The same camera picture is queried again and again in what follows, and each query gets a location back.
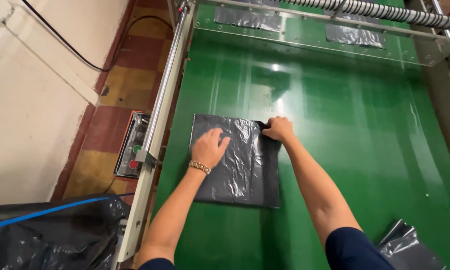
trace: person's right hand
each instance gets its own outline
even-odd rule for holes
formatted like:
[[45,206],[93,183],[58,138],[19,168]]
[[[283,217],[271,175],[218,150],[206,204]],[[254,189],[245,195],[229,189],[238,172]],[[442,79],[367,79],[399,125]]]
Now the person's right hand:
[[262,133],[272,139],[283,142],[285,139],[293,136],[292,122],[288,121],[286,117],[272,117],[268,120],[268,129],[264,129]]

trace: white wall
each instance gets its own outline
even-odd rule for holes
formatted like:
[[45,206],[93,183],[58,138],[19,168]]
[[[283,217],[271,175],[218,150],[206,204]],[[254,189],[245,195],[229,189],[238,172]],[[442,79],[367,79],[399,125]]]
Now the white wall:
[[[31,0],[75,48],[102,65],[127,0]],[[99,72],[0,0],[0,204],[49,200]]]

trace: bag making machine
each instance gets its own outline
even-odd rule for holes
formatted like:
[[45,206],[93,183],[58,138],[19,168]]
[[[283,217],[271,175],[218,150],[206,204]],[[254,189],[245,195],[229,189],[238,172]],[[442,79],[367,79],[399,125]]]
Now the bag making machine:
[[[266,123],[287,116],[378,242],[414,225],[450,267],[450,16],[437,0],[169,0],[174,38],[114,262],[139,249],[189,162],[195,114]],[[163,163],[159,153],[179,91]],[[280,208],[194,203],[178,269],[326,269],[290,160]]]

